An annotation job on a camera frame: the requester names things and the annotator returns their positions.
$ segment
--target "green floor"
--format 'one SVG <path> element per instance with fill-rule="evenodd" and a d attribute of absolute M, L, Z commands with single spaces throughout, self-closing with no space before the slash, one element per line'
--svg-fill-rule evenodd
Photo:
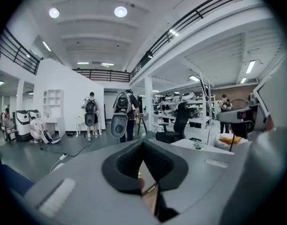
<path fill-rule="evenodd" d="M 135 126 L 134 131 L 137 132 L 138 126 Z M 140 128 L 139 135 L 135 135 L 134 139 L 138 138 L 155 138 L 155 134 L 148 131 L 146 135 L 144 128 Z M 110 134 L 110 129 L 103 130 L 102 135 L 98 138 L 91 137 L 92 145 L 82 150 L 80 153 L 86 153 L 108 146 L 116 145 L 120 141 L 116 140 Z M 88 146 L 90 142 L 81 134 L 78 138 L 63 136 L 61 141 L 57 144 L 29 144 L 29 142 L 12 141 L 12 147 L 7 143 L 2 145 L 1 160 L 2 163 L 9 165 L 17 172 L 38 181 L 50 172 L 51 167 L 59 160 L 62 154 L 55 154 L 54 152 L 65 152 L 70 155 L 76 155 L 79 150 Z M 67 156 L 62 162 L 66 163 L 72 159 Z"/>

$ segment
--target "railing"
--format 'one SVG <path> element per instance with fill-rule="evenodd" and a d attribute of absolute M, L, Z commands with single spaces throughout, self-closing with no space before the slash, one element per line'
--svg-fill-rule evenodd
<path fill-rule="evenodd" d="M 36 75 L 40 60 L 17 41 L 7 28 L 0 35 L 0 51 L 10 60 Z"/>
<path fill-rule="evenodd" d="M 191 10 L 185 16 L 180 18 L 174 25 L 172 25 L 145 53 L 145 55 L 140 59 L 138 64 L 132 70 L 132 78 L 139 72 L 139 70 L 150 61 L 157 51 L 163 47 L 165 44 L 170 43 L 173 39 L 179 36 L 180 32 L 185 28 L 189 27 L 192 23 L 203 19 L 204 16 L 215 9 L 236 0 L 207 0 L 201 5 L 197 6 L 195 9 Z"/>
<path fill-rule="evenodd" d="M 101 69 L 73 69 L 73 70 L 94 81 L 128 83 L 131 80 L 131 73 L 127 72 L 101 70 Z"/>

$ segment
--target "shorts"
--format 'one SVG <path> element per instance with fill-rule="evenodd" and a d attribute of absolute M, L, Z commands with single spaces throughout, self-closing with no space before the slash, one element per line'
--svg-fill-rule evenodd
<path fill-rule="evenodd" d="M 96 114 L 94 114 L 95 120 L 93 123 L 98 123 L 98 116 Z"/>

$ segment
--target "office chair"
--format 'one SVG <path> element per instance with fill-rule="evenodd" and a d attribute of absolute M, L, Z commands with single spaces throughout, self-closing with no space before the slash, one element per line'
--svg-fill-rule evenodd
<path fill-rule="evenodd" d="M 174 132 L 168 132 L 166 126 L 168 123 L 161 123 L 159 125 L 163 126 L 164 132 L 156 133 L 156 140 L 164 143 L 173 143 L 185 138 L 184 129 L 189 120 L 190 110 L 185 109 L 186 103 L 180 103 L 178 105 L 178 112 L 176 121 L 174 124 Z"/>

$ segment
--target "white desk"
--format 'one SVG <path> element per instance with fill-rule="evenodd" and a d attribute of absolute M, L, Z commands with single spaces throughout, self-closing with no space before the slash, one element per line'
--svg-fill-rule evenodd
<path fill-rule="evenodd" d="M 201 149 L 195 149 L 195 142 L 189 140 L 189 139 L 181 139 L 177 142 L 171 143 L 172 145 L 178 146 L 178 147 L 182 147 L 182 148 L 188 148 L 188 149 L 194 149 L 196 151 L 206 151 L 206 152 L 217 152 L 217 153 L 225 153 L 225 154 L 234 154 L 233 152 L 229 152 L 226 150 L 222 150 L 219 148 L 215 148 L 212 146 L 208 146 L 208 145 L 203 145 L 200 144 Z"/>
<path fill-rule="evenodd" d="M 45 122 L 46 124 L 46 129 L 48 130 L 48 132 L 53 135 L 55 133 L 55 125 L 57 126 L 58 132 L 59 132 L 59 136 L 62 137 L 63 135 L 65 135 L 65 124 L 64 124 L 64 119 L 62 117 L 58 117 L 58 118 L 45 118 L 43 117 L 41 119 L 43 122 Z"/>
<path fill-rule="evenodd" d="M 85 117 L 77 117 L 75 118 L 75 121 L 76 121 L 76 132 L 77 132 L 77 135 L 76 137 L 79 136 L 79 134 L 81 134 L 81 125 L 83 123 L 85 123 Z"/>

